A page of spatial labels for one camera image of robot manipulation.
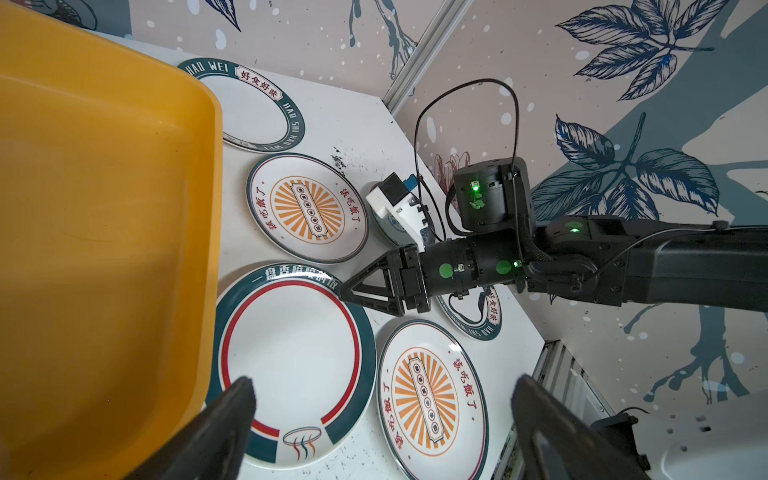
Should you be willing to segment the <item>blue floral green plate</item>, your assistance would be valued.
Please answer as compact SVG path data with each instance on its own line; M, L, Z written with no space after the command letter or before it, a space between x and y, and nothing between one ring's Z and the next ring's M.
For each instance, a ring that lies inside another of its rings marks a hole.
M411 207L396 208L392 213L387 208L371 207L372 218L378 224L383 234L396 246L403 247L415 244L424 247L423 239L418 230L418 218Z

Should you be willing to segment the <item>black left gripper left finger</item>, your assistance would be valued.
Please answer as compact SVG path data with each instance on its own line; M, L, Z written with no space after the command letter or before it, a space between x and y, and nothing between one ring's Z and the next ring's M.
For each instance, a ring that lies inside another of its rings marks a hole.
M256 410L253 382L242 376L128 479L235 479Z

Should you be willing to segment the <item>yellow plastic bin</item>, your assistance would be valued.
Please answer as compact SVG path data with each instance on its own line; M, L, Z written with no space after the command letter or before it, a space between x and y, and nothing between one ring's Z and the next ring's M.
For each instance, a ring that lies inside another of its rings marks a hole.
M120 479L210 377L221 110L174 66L1 5L1 475Z

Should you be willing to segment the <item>orange sunburst plate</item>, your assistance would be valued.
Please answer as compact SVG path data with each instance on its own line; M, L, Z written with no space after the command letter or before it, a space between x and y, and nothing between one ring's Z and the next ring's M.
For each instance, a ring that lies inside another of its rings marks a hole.
M480 478L489 450L488 409L458 340L435 322L407 320L387 338L378 366L381 424L406 478Z
M248 173L246 198L261 231L279 248L317 264L348 261L365 247L369 219L362 196L314 157L268 156Z

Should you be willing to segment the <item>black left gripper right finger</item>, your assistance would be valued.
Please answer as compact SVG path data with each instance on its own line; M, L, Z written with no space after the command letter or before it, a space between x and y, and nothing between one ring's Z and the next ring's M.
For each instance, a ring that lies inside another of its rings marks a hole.
M515 385L511 408L526 479L646 479L630 456L590 429L531 376Z

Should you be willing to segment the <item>green rim plate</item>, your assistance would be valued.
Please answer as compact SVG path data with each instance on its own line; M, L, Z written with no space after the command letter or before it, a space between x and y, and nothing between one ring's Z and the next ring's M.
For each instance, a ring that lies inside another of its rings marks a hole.
M264 74L210 57L185 60L177 67L217 98L226 143L255 153L278 153L304 139L306 122L298 105Z
M502 327L502 308L493 286L476 287L466 295L435 297L449 320L464 334L480 341L495 339Z

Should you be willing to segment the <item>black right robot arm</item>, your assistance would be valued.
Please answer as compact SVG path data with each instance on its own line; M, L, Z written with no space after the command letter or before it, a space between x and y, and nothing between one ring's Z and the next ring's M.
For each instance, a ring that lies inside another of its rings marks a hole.
M709 170L680 151L628 153L575 123L555 137L575 169L531 187L512 156L458 169L446 195L459 216L436 244L389 251L342 283L340 298L394 316L426 312L434 297L512 285L585 303L678 303L763 312L763 225L674 224L659 219L662 195L715 208Z

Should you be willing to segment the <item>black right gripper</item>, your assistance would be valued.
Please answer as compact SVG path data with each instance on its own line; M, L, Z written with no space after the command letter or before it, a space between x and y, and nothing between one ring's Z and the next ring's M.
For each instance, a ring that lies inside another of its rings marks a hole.
M526 288L523 260L510 230L470 235L382 254L343 282L339 297L369 309L403 316L408 309L425 312L430 299L465 295L477 287L512 285Z

